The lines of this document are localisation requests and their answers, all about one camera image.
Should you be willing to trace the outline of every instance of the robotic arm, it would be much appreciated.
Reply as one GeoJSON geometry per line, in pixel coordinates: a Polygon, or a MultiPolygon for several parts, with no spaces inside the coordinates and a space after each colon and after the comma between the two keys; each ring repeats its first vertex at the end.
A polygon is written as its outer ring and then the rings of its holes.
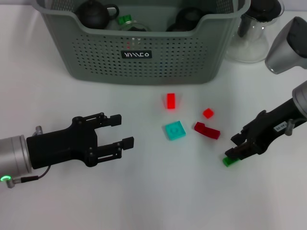
{"type": "Polygon", "coordinates": [[[293,90],[293,98],[273,111],[260,112],[231,140],[237,147],[226,151],[232,160],[243,160],[254,154],[263,154],[269,145],[283,134],[292,135],[294,128],[307,121],[307,81],[293,90]]]}
{"type": "Polygon", "coordinates": [[[50,166],[70,160],[80,160],[88,167],[121,158],[122,150],[132,149],[134,138],[126,138],[113,144],[97,146],[95,129],[121,125],[121,115],[110,118],[104,113],[87,117],[75,117],[67,129],[43,134],[40,126],[25,141],[24,136],[0,140],[0,177],[9,188],[15,184],[38,180],[50,166]],[[48,166],[41,176],[21,177],[31,173],[31,168],[48,166]]]}
{"type": "MultiPolygon", "coordinates": [[[[291,20],[278,34],[267,55],[267,68],[279,74],[294,66],[307,69],[307,22],[300,17],[291,20]]],[[[263,154],[269,145],[283,134],[292,135],[294,128],[307,121],[307,81],[295,88],[293,98],[273,111],[265,110],[240,134],[231,140],[237,147],[226,151],[226,156],[236,161],[254,154],[263,154]]]]}

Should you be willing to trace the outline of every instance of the cyan square block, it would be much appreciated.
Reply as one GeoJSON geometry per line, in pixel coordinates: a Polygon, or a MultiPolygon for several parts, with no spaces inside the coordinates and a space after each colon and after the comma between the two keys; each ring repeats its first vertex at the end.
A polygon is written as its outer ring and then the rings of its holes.
{"type": "Polygon", "coordinates": [[[170,140],[176,140],[186,135],[180,121],[166,125],[165,131],[170,140]]]}

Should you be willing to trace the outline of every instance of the red block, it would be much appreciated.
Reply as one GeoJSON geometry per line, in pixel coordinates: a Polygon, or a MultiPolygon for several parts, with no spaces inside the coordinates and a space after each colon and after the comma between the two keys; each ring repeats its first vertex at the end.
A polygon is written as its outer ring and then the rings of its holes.
{"type": "Polygon", "coordinates": [[[168,109],[176,108],[176,96],[174,93],[168,93],[166,96],[166,105],[168,109]]]}
{"type": "Polygon", "coordinates": [[[203,134],[206,137],[216,139],[216,140],[220,137],[220,134],[221,134],[220,131],[215,130],[213,128],[208,128],[205,126],[204,123],[201,123],[201,122],[197,122],[194,129],[200,134],[203,134]]]}
{"type": "Polygon", "coordinates": [[[210,117],[212,117],[214,115],[214,112],[208,108],[205,111],[203,111],[202,113],[207,119],[209,119],[210,117]]]}

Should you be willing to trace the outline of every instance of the gray plastic basket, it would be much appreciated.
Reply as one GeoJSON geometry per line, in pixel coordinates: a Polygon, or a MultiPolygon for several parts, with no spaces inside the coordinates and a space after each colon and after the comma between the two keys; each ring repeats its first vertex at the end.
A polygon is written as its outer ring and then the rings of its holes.
{"type": "Polygon", "coordinates": [[[212,80],[250,0],[110,0],[120,16],[153,32],[119,31],[116,20],[105,30],[83,26],[73,13],[84,0],[33,0],[69,73],[80,80],[119,84],[195,84],[212,80]],[[187,6],[210,10],[189,32],[165,32],[187,6]],[[121,51],[151,51],[152,58],[125,59],[121,51]]]}

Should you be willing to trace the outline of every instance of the black teapot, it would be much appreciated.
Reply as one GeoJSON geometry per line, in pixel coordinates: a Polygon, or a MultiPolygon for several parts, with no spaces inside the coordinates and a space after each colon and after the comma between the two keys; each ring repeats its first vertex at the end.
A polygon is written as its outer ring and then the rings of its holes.
{"type": "Polygon", "coordinates": [[[202,11],[196,7],[187,7],[182,9],[176,17],[176,23],[172,24],[167,32],[183,32],[191,31],[197,26],[200,19],[207,15],[211,14],[210,11],[202,11]]]}
{"type": "Polygon", "coordinates": [[[105,29],[110,20],[117,18],[119,9],[114,4],[103,5],[96,0],[88,0],[79,6],[75,14],[84,26],[91,29],[105,29]],[[116,13],[110,16],[107,9],[111,7],[116,9],[116,13]]]}

